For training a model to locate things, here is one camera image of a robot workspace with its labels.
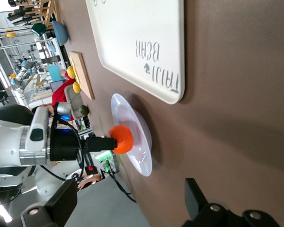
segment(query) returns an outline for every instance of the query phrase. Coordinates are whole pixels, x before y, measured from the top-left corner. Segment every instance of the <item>red shirt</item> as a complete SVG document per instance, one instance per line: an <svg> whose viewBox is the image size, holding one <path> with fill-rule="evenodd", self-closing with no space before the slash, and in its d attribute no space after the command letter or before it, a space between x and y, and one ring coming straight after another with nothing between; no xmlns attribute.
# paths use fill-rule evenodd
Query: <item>red shirt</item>
<svg viewBox="0 0 284 227"><path fill-rule="evenodd" d="M55 90L55 92L53 93L52 96L52 106L54 107L56 102L67 102L66 100L66 96L64 93L64 89L68 86L68 85L72 85L76 79L72 79L68 76L67 72L64 75L68 80L66 82L64 82L57 90Z"/></svg>

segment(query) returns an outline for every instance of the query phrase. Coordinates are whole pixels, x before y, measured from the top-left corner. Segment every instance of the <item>gray floor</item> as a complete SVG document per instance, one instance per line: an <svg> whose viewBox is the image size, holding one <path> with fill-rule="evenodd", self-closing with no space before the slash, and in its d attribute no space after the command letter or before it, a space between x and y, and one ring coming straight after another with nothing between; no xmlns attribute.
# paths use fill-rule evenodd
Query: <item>gray floor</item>
<svg viewBox="0 0 284 227"><path fill-rule="evenodd" d="M78 204L65 227L150 226L139 205L129 200L111 177L82 189L77 195Z"/></svg>

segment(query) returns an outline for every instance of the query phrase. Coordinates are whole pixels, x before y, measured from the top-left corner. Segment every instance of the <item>black clamp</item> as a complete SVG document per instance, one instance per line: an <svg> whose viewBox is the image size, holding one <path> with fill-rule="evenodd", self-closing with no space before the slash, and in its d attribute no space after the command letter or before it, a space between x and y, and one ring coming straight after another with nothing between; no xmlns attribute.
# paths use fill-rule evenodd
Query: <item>black clamp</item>
<svg viewBox="0 0 284 227"><path fill-rule="evenodd" d="M194 178L185 181L185 203L191 220L182 227L280 227L263 211L247 210L240 217L220 204L208 203Z"/></svg>

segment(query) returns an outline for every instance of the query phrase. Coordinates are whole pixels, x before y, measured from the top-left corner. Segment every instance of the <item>yellow fruit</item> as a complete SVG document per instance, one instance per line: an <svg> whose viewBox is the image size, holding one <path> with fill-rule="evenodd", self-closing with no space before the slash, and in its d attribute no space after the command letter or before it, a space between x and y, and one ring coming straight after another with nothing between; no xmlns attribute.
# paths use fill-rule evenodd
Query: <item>yellow fruit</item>
<svg viewBox="0 0 284 227"><path fill-rule="evenodd" d="M80 85L77 82L74 82L72 84L72 88L74 89L74 92L76 92L76 93L80 93L80 91L81 91Z"/></svg>
<svg viewBox="0 0 284 227"><path fill-rule="evenodd" d="M67 68L67 74L70 78L75 79L76 75L72 66Z"/></svg>
<svg viewBox="0 0 284 227"><path fill-rule="evenodd" d="M7 38L11 38L11 37L14 37L14 36L16 36L17 35L17 33L9 33L9 34L6 34L5 36L7 37Z"/></svg>
<svg viewBox="0 0 284 227"><path fill-rule="evenodd" d="M12 80L12 79L15 78L15 77L16 77L16 74L13 73L13 74L11 74L11 75L9 76L9 80Z"/></svg>

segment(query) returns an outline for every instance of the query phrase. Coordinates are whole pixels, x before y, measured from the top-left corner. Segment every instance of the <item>yellow lemon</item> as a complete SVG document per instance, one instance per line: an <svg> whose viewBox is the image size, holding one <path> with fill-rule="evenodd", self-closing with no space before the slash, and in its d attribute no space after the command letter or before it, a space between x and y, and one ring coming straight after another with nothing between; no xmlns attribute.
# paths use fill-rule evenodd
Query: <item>yellow lemon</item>
<svg viewBox="0 0 284 227"><path fill-rule="evenodd" d="M16 77L16 74L13 73L13 74L11 74L11 75L9 76L9 80L12 80L12 79L15 78L15 77Z"/></svg>
<svg viewBox="0 0 284 227"><path fill-rule="evenodd" d="M67 74L70 78L75 79L76 75L72 66L67 68Z"/></svg>
<svg viewBox="0 0 284 227"><path fill-rule="evenodd" d="M77 82L74 82L72 84L72 88L74 89L74 92L76 92L76 93L80 93L80 91L81 91L80 85Z"/></svg>

